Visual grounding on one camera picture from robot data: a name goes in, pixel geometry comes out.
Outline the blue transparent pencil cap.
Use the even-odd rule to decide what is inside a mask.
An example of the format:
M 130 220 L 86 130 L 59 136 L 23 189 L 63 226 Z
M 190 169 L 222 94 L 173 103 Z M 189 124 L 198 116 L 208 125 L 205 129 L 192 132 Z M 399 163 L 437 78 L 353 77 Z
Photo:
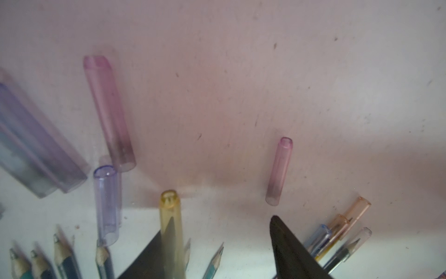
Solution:
M 56 191 L 50 178 L 1 128 L 1 167 L 38 198 Z

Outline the purple transparent pencil cap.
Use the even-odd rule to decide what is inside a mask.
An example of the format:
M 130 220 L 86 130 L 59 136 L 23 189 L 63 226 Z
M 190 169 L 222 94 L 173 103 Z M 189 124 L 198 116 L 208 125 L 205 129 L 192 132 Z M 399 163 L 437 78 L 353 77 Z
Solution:
M 86 161 L 4 70 L 1 70 L 1 128 L 51 179 L 56 189 L 69 193 L 87 180 Z

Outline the pink transparent pencil cap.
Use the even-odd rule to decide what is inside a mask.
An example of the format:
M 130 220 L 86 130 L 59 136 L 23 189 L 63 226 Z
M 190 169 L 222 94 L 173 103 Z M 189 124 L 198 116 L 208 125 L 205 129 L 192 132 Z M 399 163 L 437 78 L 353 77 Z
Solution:
M 111 64 L 105 56 L 88 55 L 83 68 L 111 162 L 119 172 L 129 172 L 137 163 Z

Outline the lilac transparent pencil cap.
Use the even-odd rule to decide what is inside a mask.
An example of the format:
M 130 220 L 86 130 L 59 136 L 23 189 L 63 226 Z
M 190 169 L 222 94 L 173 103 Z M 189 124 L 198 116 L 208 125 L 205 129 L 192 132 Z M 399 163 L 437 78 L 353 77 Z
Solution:
M 93 172 L 100 246 L 111 246 L 119 238 L 121 223 L 121 175 L 112 165 L 104 165 Z

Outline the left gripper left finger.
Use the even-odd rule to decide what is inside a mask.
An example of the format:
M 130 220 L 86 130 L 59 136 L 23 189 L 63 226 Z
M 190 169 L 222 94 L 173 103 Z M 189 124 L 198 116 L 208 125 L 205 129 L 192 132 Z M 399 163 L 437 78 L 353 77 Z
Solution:
M 119 279 L 173 279 L 176 229 L 174 218 L 159 231 Z

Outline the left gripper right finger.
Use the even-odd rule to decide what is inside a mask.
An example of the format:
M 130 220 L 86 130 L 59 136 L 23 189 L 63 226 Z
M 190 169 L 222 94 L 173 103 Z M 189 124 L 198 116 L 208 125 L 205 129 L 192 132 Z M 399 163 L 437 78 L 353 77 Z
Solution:
M 332 279 L 279 216 L 271 217 L 269 233 L 278 279 Z

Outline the green pencil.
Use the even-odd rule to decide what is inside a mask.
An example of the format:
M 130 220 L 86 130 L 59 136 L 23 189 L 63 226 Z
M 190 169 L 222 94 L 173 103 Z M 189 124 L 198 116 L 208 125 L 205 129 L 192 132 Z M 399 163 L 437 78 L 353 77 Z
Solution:
M 221 244 L 218 251 L 215 253 L 212 260 L 210 261 L 210 263 L 204 273 L 203 279 L 213 279 L 215 277 L 217 270 L 221 263 L 221 257 L 223 254 L 223 250 L 224 250 L 224 243 Z
M 33 279 L 33 274 L 30 264 L 20 257 L 12 248 L 9 250 L 12 278 L 13 279 Z
M 191 239 L 188 239 L 185 247 L 184 247 L 184 262 L 185 262 L 185 270 L 187 270 L 189 261 L 190 261 L 190 252 L 191 252 Z

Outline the yellow transparent pencil cap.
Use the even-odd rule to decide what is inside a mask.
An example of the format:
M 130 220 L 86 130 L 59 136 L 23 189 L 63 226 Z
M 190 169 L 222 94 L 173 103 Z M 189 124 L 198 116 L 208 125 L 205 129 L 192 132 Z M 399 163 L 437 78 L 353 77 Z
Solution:
M 185 279 L 181 200 L 175 190 L 160 196 L 161 248 L 166 279 Z

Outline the dark blue pencil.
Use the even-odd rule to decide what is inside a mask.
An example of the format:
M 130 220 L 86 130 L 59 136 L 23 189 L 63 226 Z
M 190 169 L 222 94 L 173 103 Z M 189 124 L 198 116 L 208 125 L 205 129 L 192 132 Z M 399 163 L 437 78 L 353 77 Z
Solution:
M 57 279 L 50 264 L 35 250 L 31 251 L 31 272 L 34 279 Z
M 61 242 L 59 237 L 53 235 L 54 243 L 54 259 L 56 268 L 62 279 L 81 279 L 81 274 L 75 263 L 74 256 L 71 250 Z

